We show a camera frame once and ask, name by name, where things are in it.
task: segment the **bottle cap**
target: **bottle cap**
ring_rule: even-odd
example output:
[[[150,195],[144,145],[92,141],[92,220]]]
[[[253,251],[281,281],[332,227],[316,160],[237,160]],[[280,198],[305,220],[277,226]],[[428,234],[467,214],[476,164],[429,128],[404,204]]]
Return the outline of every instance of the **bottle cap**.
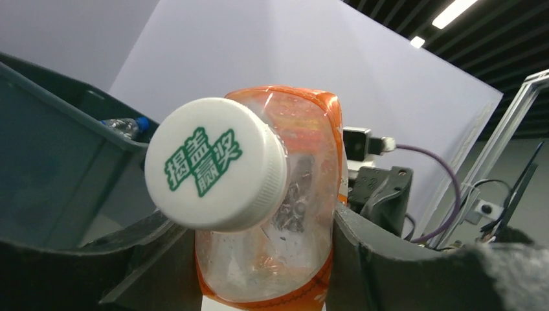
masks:
[[[153,202],[190,229],[237,232],[262,223],[282,203],[287,176],[278,136],[227,98],[175,110],[156,130],[145,159]]]
[[[135,119],[137,126],[139,127],[139,133],[145,132],[149,129],[149,119],[146,117],[139,117]]]

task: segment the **blue bottle cap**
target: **blue bottle cap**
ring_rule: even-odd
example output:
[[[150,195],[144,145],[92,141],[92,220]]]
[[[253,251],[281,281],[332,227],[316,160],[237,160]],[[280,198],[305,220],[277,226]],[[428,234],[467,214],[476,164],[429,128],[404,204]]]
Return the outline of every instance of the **blue bottle cap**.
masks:
[[[139,117],[135,119],[135,122],[137,123],[137,126],[139,127],[139,132],[145,132],[149,129],[149,119],[146,117]]]

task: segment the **gray plastic bin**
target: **gray plastic bin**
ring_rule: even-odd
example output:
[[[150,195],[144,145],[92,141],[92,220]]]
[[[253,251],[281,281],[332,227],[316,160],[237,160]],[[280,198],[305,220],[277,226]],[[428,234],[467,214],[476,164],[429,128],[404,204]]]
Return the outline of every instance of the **gray plastic bin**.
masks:
[[[0,53],[0,115],[1,238],[74,247],[123,173],[144,189],[158,124],[137,141],[116,134],[99,121],[142,115],[106,93]]]

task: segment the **white partition board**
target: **white partition board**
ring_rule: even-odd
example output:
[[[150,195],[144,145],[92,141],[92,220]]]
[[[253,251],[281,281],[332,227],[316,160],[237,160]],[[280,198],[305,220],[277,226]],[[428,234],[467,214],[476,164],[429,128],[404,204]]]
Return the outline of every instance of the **white partition board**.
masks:
[[[0,52],[108,90],[159,0],[0,0]]]
[[[110,93],[160,122],[195,98],[265,84],[331,91],[344,125],[432,150],[455,168],[502,96],[338,0],[161,0]],[[404,151],[377,165],[414,169],[409,213],[422,232],[445,172]]]

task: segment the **orange bottle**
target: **orange bottle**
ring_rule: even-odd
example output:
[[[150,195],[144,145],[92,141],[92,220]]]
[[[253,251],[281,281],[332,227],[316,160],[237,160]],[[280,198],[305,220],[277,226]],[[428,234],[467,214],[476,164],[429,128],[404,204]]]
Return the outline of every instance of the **orange bottle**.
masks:
[[[158,208],[197,230],[205,295],[244,310],[322,309],[333,212],[347,196],[335,95],[267,86],[195,100],[159,126],[145,175]]]

